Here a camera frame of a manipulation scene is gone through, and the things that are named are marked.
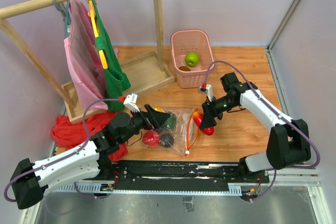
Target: yellow hanger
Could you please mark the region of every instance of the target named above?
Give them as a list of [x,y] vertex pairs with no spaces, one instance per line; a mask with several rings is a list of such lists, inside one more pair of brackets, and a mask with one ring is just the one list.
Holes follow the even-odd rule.
[[[91,17],[91,23],[92,23],[94,36],[97,38],[97,37],[99,37],[99,29],[98,29],[97,24],[96,24],[96,13],[94,12],[95,9],[93,7],[93,3],[92,3],[91,0],[86,0],[86,2],[88,2],[88,4],[89,4],[89,9],[90,9],[89,16]],[[98,53],[99,53],[99,57],[100,57],[100,61],[101,61],[101,64],[103,66],[103,69],[107,69],[108,66],[107,66],[107,61],[106,61],[104,51],[99,50]]]

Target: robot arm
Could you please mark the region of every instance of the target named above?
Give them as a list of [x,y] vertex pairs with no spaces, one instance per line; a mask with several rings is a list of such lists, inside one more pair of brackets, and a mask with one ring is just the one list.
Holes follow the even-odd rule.
[[270,134],[265,152],[240,159],[239,164],[242,173],[248,175],[264,169],[283,169],[310,159],[309,143],[281,118],[293,123],[308,136],[308,126],[304,120],[294,120],[279,111],[262,96],[253,83],[251,85],[255,90],[250,89],[247,83],[239,82],[234,73],[224,75],[221,82],[227,94],[219,99],[213,96],[209,84],[203,85],[199,89],[200,92],[207,93],[207,100],[202,104],[204,116],[200,129],[215,126],[217,124],[215,118],[221,120],[223,112],[241,105],[249,110]]
[[104,179],[112,171],[108,156],[116,152],[120,144],[139,134],[140,129],[159,129],[170,117],[170,114],[158,112],[148,104],[144,106],[147,111],[141,111],[135,105],[136,99],[137,95],[132,94],[124,101],[125,106],[131,110],[132,117],[125,112],[116,114],[102,131],[91,137],[81,151],[77,150],[83,144],[34,163],[29,158],[20,161],[11,180],[29,170],[39,167],[42,169],[12,184],[18,208],[31,207],[55,189],[78,180],[94,177]]

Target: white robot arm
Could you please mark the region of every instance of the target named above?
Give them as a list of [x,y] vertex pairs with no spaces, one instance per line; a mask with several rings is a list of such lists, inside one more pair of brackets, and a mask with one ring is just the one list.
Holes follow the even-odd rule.
[[217,125],[214,118],[221,120],[223,112],[230,111],[236,106],[243,106],[263,124],[270,134],[265,152],[240,159],[242,173],[251,174],[264,169],[283,169],[310,159],[309,143],[286,123],[286,121],[291,122],[308,136],[308,126],[304,120],[294,120],[282,113],[263,97],[253,83],[250,83],[252,90],[247,83],[239,82],[234,73],[224,75],[221,82],[227,94],[219,99],[213,96],[211,85],[204,84],[199,89],[200,92],[207,94],[207,99],[202,104],[204,116],[200,128]]

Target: cable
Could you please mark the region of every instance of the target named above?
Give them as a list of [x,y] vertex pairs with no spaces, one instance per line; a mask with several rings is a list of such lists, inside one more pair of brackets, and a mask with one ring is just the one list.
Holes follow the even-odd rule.
[[221,177],[231,177],[235,174],[239,173],[239,170],[237,169],[237,171],[233,172],[233,173],[226,173],[226,174],[221,174]]
[[140,131],[140,133],[141,133],[141,136],[139,137],[138,140],[136,140],[134,143],[132,143],[132,144],[130,144],[130,145],[128,145],[128,140],[127,140],[126,146],[127,146],[127,147],[130,147],[130,146],[132,146],[133,144],[135,144],[136,142],[140,141],[141,138],[142,138],[142,131]]
[[302,131],[300,131],[294,124],[292,124],[291,122],[289,122],[287,119],[285,119],[283,116],[281,116],[270,104],[268,104],[268,102],[266,102],[263,97],[261,97],[258,92],[255,90],[255,88],[251,85],[251,83],[247,80],[247,78],[245,77],[245,75],[239,70],[237,69],[235,66],[233,66],[231,63],[227,62],[227,61],[223,61],[223,60],[215,60],[213,61],[207,68],[206,74],[205,74],[205,78],[204,78],[204,83],[206,83],[207,79],[208,79],[208,75],[209,75],[209,70],[212,67],[213,64],[216,63],[224,63],[229,65],[230,67],[232,67],[233,69],[235,69],[241,76],[242,78],[246,81],[247,85],[250,87],[250,89],[252,90],[252,92],[256,95],[256,97],[262,101],[262,103],[269,108],[276,116],[280,116],[280,118],[287,123],[289,126],[291,126],[291,128],[293,130],[295,130],[297,133],[299,133],[310,145],[311,147],[314,149],[315,153],[316,153],[316,162],[312,165],[307,165],[307,166],[301,166],[301,165],[293,165],[292,167],[294,168],[302,168],[302,169],[311,169],[311,168],[315,168],[319,165],[320,161],[321,161],[321,156],[320,156],[320,152],[317,149],[316,145],[312,142],[312,140],[310,140]]
[[114,179],[114,187],[117,185],[117,183],[119,182],[119,173],[116,171],[113,171],[113,174],[115,175],[115,179]]
[[259,180],[258,186],[252,188],[250,191],[255,191],[257,189],[260,189],[260,186],[261,186],[261,177],[259,175],[257,175],[257,179]]
[[87,114],[87,112],[89,111],[89,109],[90,109],[94,104],[96,104],[97,102],[107,102],[107,101],[118,102],[119,99],[109,99],[109,98],[108,98],[108,99],[100,99],[100,100],[97,100],[97,101],[92,102],[92,103],[85,109],[84,114],[83,114],[83,120],[82,120],[82,122],[83,122],[83,127],[84,127],[84,129],[85,129],[85,132],[86,132],[86,134],[87,134],[87,138],[86,138],[85,142],[84,142],[83,144],[80,145],[80,147],[77,149],[77,151],[72,152],[72,153],[70,153],[70,154],[68,154],[68,155],[66,155],[66,156],[64,156],[64,157],[61,157],[61,158],[59,158],[59,159],[56,159],[56,160],[54,160],[54,161],[51,161],[51,162],[49,162],[49,163],[47,163],[47,164],[45,164],[45,165],[41,165],[41,166],[39,166],[39,167],[37,167],[37,168],[35,168],[35,169],[31,169],[31,170],[29,170],[29,171],[27,171],[27,172],[24,172],[24,173],[22,173],[22,174],[16,176],[15,178],[13,178],[13,179],[8,183],[8,185],[5,187],[5,190],[4,190],[4,197],[5,197],[5,199],[6,199],[7,201],[9,201],[9,202],[16,202],[16,199],[11,199],[11,198],[9,198],[9,196],[8,196],[8,190],[9,190],[9,188],[11,187],[11,185],[12,185],[13,183],[15,183],[18,179],[23,178],[23,177],[27,176],[28,174],[37,172],[38,170],[46,169],[47,167],[49,167],[49,166],[51,166],[51,165],[54,165],[54,164],[56,164],[56,163],[58,163],[58,162],[61,162],[61,161],[65,160],[65,159],[67,159],[67,158],[69,158],[69,157],[72,157],[72,156],[76,155],[78,152],[80,152],[82,149],[84,149],[85,146],[88,144],[88,142],[89,142],[89,140],[90,140],[90,132],[89,132],[89,129],[88,129],[88,127],[86,126],[86,123],[85,123],[85,117],[86,117],[86,114]]
[[259,194],[258,197],[254,198],[254,199],[251,199],[251,201],[254,202],[254,201],[262,198],[268,191],[270,191],[271,187],[274,185],[276,177],[277,177],[277,170],[274,170],[274,177],[273,177],[273,180],[272,180],[271,184],[269,185],[269,187],[267,187],[267,189],[262,194]]

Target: gray floor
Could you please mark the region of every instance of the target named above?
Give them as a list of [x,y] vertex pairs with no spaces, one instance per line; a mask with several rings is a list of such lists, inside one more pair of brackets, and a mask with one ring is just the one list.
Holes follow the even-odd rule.
[[[62,216],[53,214],[73,209]],[[183,196],[111,195],[87,199],[75,193],[53,193],[41,204],[35,224],[213,224],[317,223],[305,187],[274,187],[253,204],[234,196],[195,196],[194,211],[186,211]]]

